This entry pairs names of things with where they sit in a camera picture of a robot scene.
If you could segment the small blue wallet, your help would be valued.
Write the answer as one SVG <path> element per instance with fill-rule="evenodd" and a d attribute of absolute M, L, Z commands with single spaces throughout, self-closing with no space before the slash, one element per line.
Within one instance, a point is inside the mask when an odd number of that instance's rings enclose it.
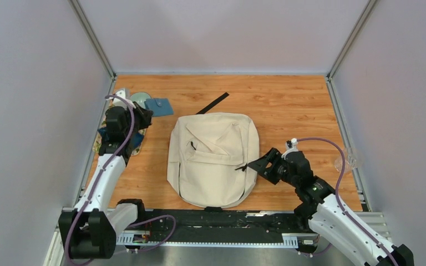
<path fill-rule="evenodd" d="M 174 111 L 167 98 L 150 98 L 145 100 L 147 110 L 153 112 L 153 117 L 173 115 Z"/>

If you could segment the beige canvas backpack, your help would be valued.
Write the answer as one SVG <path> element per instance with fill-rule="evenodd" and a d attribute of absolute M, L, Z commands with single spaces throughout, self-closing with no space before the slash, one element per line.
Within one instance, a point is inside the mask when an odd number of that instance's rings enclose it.
<path fill-rule="evenodd" d="M 244 114 L 211 112 L 223 93 L 193 115 L 181 116 L 170 135 L 166 179 L 185 202 L 201 208 L 231 208 L 252 192 L 257 173 L 247 168 L 260 155 L 253 120 Z"/>

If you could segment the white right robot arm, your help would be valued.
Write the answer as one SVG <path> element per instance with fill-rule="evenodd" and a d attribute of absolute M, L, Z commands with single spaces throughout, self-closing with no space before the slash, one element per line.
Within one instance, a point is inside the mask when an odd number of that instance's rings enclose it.
<path fill-rule="evenodd" d="M 395 246 L 348 208 L 331 185 L 314 175 L 303 152 L 281 154 L 272 148 L 247 167 L 273 184 L 293 186 L 302 201 L 294 210 L 295 227 L 323 236 L 354 265 L 414 265 L 413 252 L 404 244 Z"/>

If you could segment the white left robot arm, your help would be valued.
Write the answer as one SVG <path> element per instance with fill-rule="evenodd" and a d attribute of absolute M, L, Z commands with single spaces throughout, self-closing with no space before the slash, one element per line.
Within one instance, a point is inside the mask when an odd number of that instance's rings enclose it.
<path fill-rule="evenodd" d="M 139 210 L 138 199 L 124 199 L 108 213 L 115 185 L 137 147 L 139 130 L 151 125 L 152 111 L 137 103 L 114 104 L 105 112 L 97 168 L 87 190 L 71 211 L 61 213 L 58 226 L 67 261 L 109 259 L 117 236 L 129 225 L 140 230 L 147 214 Z"/>

